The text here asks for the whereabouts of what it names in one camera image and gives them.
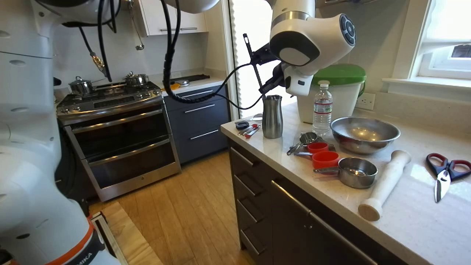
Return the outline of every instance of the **metal cup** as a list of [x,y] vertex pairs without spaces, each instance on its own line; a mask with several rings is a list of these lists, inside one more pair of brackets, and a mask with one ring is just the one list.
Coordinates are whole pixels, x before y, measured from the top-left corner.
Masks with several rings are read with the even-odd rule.
[[283,136],[282,96],[267,96],[264,99],[262,132],[265,139]]

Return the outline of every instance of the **scissors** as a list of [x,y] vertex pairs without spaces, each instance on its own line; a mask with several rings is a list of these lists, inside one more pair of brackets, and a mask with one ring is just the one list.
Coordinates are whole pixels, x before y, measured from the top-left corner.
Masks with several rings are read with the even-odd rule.
[[471,176],[471,163],[449,161],[441,154],[430,154],[427,166],[438,177],[433,189],[436,204],[446,196],[452,182]]

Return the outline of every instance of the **white cabinet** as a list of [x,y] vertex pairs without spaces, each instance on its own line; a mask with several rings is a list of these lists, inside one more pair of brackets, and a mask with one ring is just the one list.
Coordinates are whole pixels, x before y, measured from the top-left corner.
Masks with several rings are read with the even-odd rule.
[[[161,0],[136,0],[142,17],[142,27],[146,36],[165,36],[167,23]],[[177,29],[177,9],[168,7],[168,14],[173,26],[173,33]],[[181,12],[180,34],[206,33],[204,14]]]

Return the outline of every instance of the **stainless steel oven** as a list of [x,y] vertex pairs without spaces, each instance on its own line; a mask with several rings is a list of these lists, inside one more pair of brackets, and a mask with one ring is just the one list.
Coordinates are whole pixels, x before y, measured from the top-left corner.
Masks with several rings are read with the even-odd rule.
[[101,201],[181,171],[158,90],[146,99],[121,93],[92,102],[93,111],[81,105],[58,110],[58,115]]

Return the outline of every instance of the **plastic lid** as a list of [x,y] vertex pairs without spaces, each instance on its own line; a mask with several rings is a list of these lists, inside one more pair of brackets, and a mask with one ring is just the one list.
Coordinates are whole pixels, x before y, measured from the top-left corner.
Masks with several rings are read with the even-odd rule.
[[358,65],[339,64],[321,70],[314,76],[312,85],[320,80],[329,80],[332,86],[364,83],[367,73]]

